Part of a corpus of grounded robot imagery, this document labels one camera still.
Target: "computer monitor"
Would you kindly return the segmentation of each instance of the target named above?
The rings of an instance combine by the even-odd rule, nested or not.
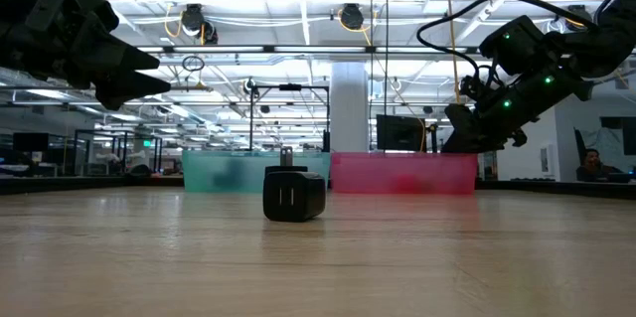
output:
[[[13,133],[13,150],[44,152],[49,150],[49,133]]]
[[[378,114],[378,149],[426,151],[426,142],[421,146],[424,130],[419,119]]]

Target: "teal bin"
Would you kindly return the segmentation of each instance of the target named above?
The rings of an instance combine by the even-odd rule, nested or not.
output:
[[[329,153],[294,153],[293,163],[329,180]],[[261,193],[265,167],[277,165],[278,152],[184,151],[186,192]]]

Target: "wooden table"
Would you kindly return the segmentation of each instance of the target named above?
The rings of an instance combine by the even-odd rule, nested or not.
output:
[[[477,192],[0,197],[0,316],[634,316],[636,204]]]

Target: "person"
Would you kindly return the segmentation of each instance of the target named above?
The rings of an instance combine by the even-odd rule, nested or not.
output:
[[[576,169],[579,182],[608,182],[610,173],[622,173],[620,170],[604,165],[596,149],[586,149],[583,165]]]

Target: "pink bin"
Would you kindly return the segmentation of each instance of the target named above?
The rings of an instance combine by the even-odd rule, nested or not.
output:
[[[471,195],[474,154],[333,153],[331,184],[336,193]]]

